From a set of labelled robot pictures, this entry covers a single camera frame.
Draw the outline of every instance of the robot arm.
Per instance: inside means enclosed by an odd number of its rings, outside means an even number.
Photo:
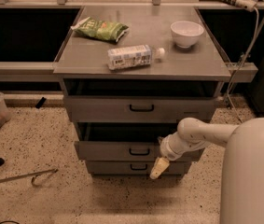
[[[150,177],[155,179],[184,152],[214,143],[225,147],[221,189],[221,224],[264,223],[264,118],[236,125],[183,119],[177,132],[160,144]]]
[[[157,158],[151,171],[152,179],[158,178],[170,161],[179,159],[185,152],[208,147],[214,143],[225,147],[237,125],[208,124],[198,119],[182,119],[177,132],[168,135],[160,143],[161,158]]]

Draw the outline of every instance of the drawer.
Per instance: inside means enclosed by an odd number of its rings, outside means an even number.
[[[76,154],[86,161],[155,161],[160,145],[140,142],[75,142]],[[202,150],[185,153],[177,161],[198,161]]]
[[[64,78],[66,96],[214,97],[218,81],[165,79]]]
[[[73,122],[177,122],[186,117],[209,121],[216,99],[138,99],[65,97]]]
[[[176,123],[78,123],[76,153],[87,161],[152,161],[160,156],[158,137],[176,132]],[[201,151],[178,161],[197,161]]]
[[[154,162],[86,161],[92,175],[150,175],[153,165]],[[189,166],[189,162],[172,162],[163,175],[184,175]]]

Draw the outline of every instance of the cable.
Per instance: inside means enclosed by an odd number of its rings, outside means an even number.
[[[230,98],[230,96],[229,96],[229,93],[230,93],[231,88],[232,88],[232,86],[233,86],[232,80],[234,79],[235,74],[236,74],[236,73],[237,73],[237,72],[243,67],[244,62],[245,62],[247,56],[249,55],[249,53],[250,53],[252,47],[254,46],[254,43],[255,43],[255,41],[256,41],[258,35],[260,34],[260,32],[261,32],[261,30],[262,30],[262,27],[264,26],[264,17],[263,17],[263,19],[261,20],[260,25],[258,25],[259,13],[258,13],[258,10],[257,10],[256,7],[254,7],[254,10],[255,10],[255,12],[257,13],[257,22],[256,22],[256,29],[255,29],[255,31],[254,31],[254,37],[253,37],[253,39],[252,39],[252,41],[251,41],[251,43],[250,43],[250,45],[249,45],[249,47],[248,47],[246,53],[245,53],[244,56],[241,57],[241,59],[239,60],[239,62],[238,62],[238,69],[237,69],[235,72],[233,72],[233,74],[231,75],[231,78],[230,78],[230,81],[229,81],[229,85],[228,85],[228,87],[227,87],[227,91],[226,91],[226,95],[227,95],[227,98],[228,98],[228,100],[229,100],[229,103],[230,103],[230,105],[232,106],[232,108],[233,108],[234,112],[236,113],[237,118],[239,119],[240,122],[243,122],[243,121],[242,121],[242,119],[240,118],[239,114],[237,113],[236,108],[235,108],[235,106],[234,106],[234,104],[233,104],[233,102],[231,101],[231,98]]]
[[[14,224],[20,224],[19,222],[16,222],[16,221],[13,221],[13,220],[5,220],[5,221],[0,222],[0,224],[3,224],[3,223],[14,223]]]
[[[236,74],[238,73],[238,71],[244,66],[245,60],[246,60],[246,58],[248,57],[248,55],[249,55],[249,53],[250,53],[250,50],[251,50],[251,48],[253,47],[253,45],[254,45],[254,43],[255,43],[255,41],[256,41],[256,39],[257,39],[257,35],[258,35],[257,30],[258,30],[258,24],[259,24],[259,11],[258,11],[258,9],[257,9],[256,7],[254,8],[254,10],[255,10],[255,12],[256,12],[256,14],[257,14],[257,17],[256,17],[256,25],[255,25],[255,30],[254,30],[253,38],[252,38],[252,40],[251,40],[251,43],[250,43],[250,46],[249,46],[247,52],[246,52],[246,53],[241,57],[241,59],[237,62],[237,66],[238,66],[238,67],[237,67],[237,69],[232,73],[231,78],[230,78],[230,80],[229,80],[228,87],[227,87],[227,91],[226,91],[226,95],[227,95],[228,101],[229,101],[229,103],[230,103],[232,109],[234,110],[234,112],[235,112],[235,114],[236,114],[238,120],[239,120],[241,123],[243,123],[243,120],[241,119],[240,115],[238,114],[238,112],[237,112],[237,110],[236,110],[236,107],[235,107],[234,103],[233,103],[232,100],[231,100],[230,92],[231,92],[231,90],[232,90],[232,88],[233,88],[233,85],[234,85],[234,83],[232,82],[233,79],[234,79],[234,77],[236,76]]]
[[[2,224],[2,223],[15,223],[15,224],[20,224],[19,222],[16,222],[16,221],[13,221],[13,220],[5,220],[5,221],[0,222],[0,224]]]

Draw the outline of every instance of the terrazzo floor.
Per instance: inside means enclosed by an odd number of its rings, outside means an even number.
[[[234,98],[243,120],[255,115]],[[219,222],[224,148],[210,145],[183,178],[93,177],[76,156],[76,131],[62,106],[10,106],[0,129],[0,179],[57,168],[55,174],[0,184],[0,222],[20,224],[211,223]],[[223,104],[213,123],[239,124]]]

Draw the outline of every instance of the drawer handle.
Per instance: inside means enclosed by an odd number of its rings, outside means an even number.
[[[144,166],[143,168],[140,168],[140,167],[133,167],[132,164],[131,164],[131,169],[132,169],[133,171],[144,171],[144,170],[147,170],[147,168],[148,168],[148,165],[147,165],[147,164],[145,164],[145,166]]]
[[[130,105],[130,110],[132,112],[152,112],[154,110],[154,105],[151,105],[149,108],[134,108]]]
[[[132,152],[132,149],[130,148],[130,154],[133,156],[147,156],[150,154],[150,149],[148,149],[145,153],[137,153],[137,152]]]

